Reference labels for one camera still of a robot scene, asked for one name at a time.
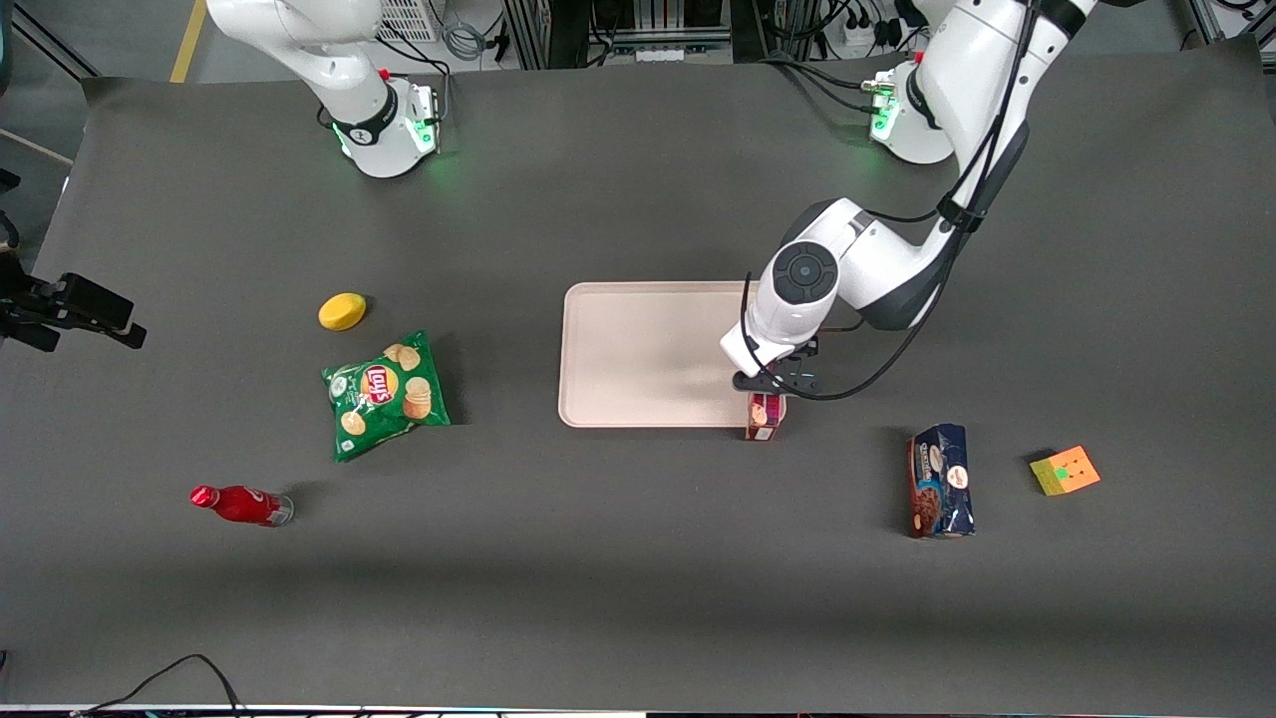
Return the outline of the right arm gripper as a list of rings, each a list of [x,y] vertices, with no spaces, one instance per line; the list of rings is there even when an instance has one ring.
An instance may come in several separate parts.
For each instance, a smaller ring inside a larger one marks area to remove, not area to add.
[[[41,353],[56,349],[61,335],[55,330],[100,332],[129,349],[142,349],[147,332],[131,323],[133,309],[131,300],[82,274],[40,281],[20,273],[3,281],[1,335]]]

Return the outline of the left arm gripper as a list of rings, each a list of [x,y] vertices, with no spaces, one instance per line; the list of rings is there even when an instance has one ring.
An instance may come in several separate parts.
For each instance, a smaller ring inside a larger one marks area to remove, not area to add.
[[[803,360],[812,358],[819,349],[817,333],[798,344],[778,344],[755,339],[740,321],[720,344],[738,369],[731,376],[731,386],[746,394],[749,408],[755,404],[754,394],[776,397],[778,412],[789,411],[789,397],[815,399],[820,395],[820,381],[803,369]]]

